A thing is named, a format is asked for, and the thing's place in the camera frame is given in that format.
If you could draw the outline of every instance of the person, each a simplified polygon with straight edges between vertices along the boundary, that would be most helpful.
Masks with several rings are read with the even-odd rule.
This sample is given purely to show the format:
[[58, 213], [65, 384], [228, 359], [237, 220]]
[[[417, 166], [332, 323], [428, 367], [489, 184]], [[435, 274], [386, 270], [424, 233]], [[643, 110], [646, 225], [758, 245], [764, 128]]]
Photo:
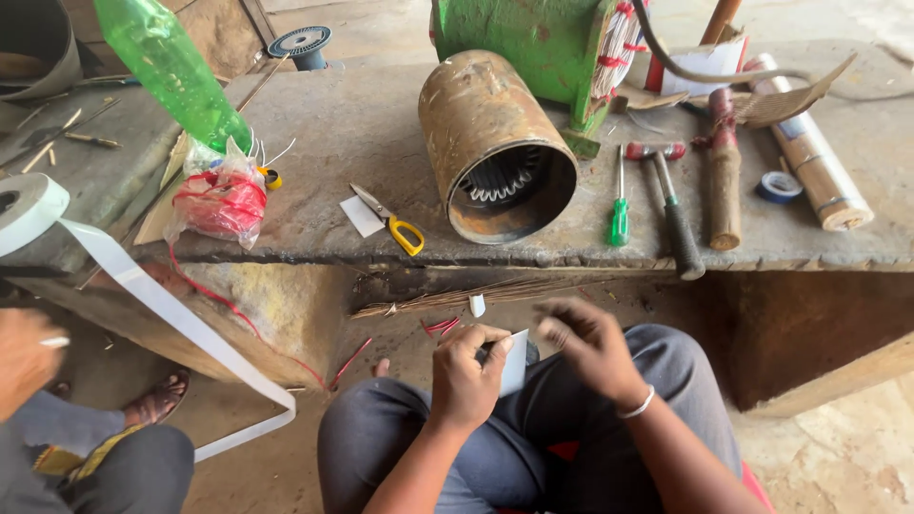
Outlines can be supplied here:
[[[767, 512], [740, 482], [723, 400], [690, 336], [623, 332], [577, 298], [537, 309], [537, 333], [560, 351], [527, 368], [521, 391], [498, 398], [513, 341], [478, 325], [441, 339], [431, 395], [385, 377], [341, 393], [318, 433], [325, 512]], [[548, 450], [569, 442], [570, 461]]]
[[[170, 378], [164, 391], [143, 397], [124, 412], [83, 412], [85, 423], [61, 417], [60, 412], [84, 408], [65, 402], [69, 408], [63, 408], [57, 403], [61, 400], [36, 393], [54, 377], [60, 361], [59, 350], [41, 342], [65, 335], [38, 311], [0, 309], [0, 513], [180, 512], [194, 473], [194, 446], [174, 427], [143, 423], [154, 423], [164, 410], [173, 410], [175, 394], [184, 394], [186, 381], [179, 385], [180, 378]], [[33, 412], [24, 416], [27, 404]], [[99, 413], [110, 414], [105, 425], [108, 433], [116, 429], [117, 434], [83, 426], [98, 425]], [[43, 424], [39, 420], [60, 426], [35, 435]], [[68, 425], [77, 425], [71, 432], [84, 434], [66, 436]], [[20, 428], [31, 435], [22, 435]], [[40, 446], [27, 444], [29, 437], [37, 437], [31, 442]], [[76, 453], [93, 447], [83, 460], [48, 446], [53, 441], [47, 438], [69, 441]]]

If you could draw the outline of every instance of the plastic bag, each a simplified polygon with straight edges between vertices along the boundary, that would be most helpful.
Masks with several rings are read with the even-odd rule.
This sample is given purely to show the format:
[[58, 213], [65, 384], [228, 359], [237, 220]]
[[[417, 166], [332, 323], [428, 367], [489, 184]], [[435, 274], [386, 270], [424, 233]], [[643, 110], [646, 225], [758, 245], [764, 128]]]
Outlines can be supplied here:
[[228, 139], [223, 157], [191, 139], [185, 171], [190, 177], [175, 193], [175, 213], [165, 225], [168, 245], [175, 244], [182, 230], [193, 230], [250, 250], [260, 235], [267, 194], [263, 175], [235, 140]]

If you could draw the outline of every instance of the bracelet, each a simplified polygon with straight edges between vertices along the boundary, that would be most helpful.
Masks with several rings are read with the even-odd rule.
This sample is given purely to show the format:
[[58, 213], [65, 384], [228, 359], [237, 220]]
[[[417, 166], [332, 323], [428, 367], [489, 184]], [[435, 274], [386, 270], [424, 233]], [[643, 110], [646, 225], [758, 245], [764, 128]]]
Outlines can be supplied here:
[[647, 400], [645, 400], [644, 403], [641, 404], [641, 407], [638, 407], [634, 411], [625, 412], [625, 413], [616, 411], [616, 415], [619, 416], [619, 419], [627, 420], [627, 419], [633, 418], [633, 417], [637, 416], [638, 414], [647, 410], [647, 406], [650, 405], [651, 400], [654, 399], [654, 386], [651, 384], [648, 384], [647, 388], [648, 388], [648, 390], [650, 390], [650, 392], [648, 392]]

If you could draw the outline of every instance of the white insulation paper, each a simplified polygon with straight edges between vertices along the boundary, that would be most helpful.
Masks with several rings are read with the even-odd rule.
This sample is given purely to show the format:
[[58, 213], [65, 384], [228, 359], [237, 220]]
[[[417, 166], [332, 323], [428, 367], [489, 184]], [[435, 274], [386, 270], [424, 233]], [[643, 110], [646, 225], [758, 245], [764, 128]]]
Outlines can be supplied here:
[[[22, 241], [23, 230], [29, 230], [30, 233], [27, 235], [30, 237], [28, 241], [31, 242], [54, 221], [59, 222], [73, 234], [99, 266], [137, 300], [143, 302], [255, 391], [289, 409], [278, 416], [198, 448], [195, 462], [246, 443], [295, 419], [293, 396], [263, 376], [215, 330], [146, 274], [117, 241], [95, 227], [60, 218], [58, 213], [62, 211], [59, 208], [61, 195], [66, 195], [65, 204], [69, 202], [66, 190], [49, 177], [35, 173], [0, 181], [0, 195], [10, 191], [16, 192], [18, 200], [10, 209], [0, 214], [0, 241]], [[28, 220], [28, 223], [21, 222], [22, 219]], [[0, 255], [3, 254], [4, 249], [0, 248]]]

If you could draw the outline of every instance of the hand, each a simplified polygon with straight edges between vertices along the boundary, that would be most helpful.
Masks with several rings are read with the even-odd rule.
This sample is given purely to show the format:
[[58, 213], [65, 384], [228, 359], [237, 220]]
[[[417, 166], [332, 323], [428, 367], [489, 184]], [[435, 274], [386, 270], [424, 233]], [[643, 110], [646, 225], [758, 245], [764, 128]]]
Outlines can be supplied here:
[[616, 317], [574, 297], [536, 305], [537, 333], [561, 349], [575, 373], [596, 392], [629, 412], [642, 405], [648, 387], [634, 367]]
[[[497, 341], [483, 365], [476, 350]], [[443, 337], [432, 356], [431, 413], [427, 426], [469, 436], [492, 414], [502, 369], [514, 345], [511, 332], [486, 325], [460, 327]]]
[[66, 335], [39, 311], [0, 309], [0, 423], [54, 378], [59, 350], [41, 341]]

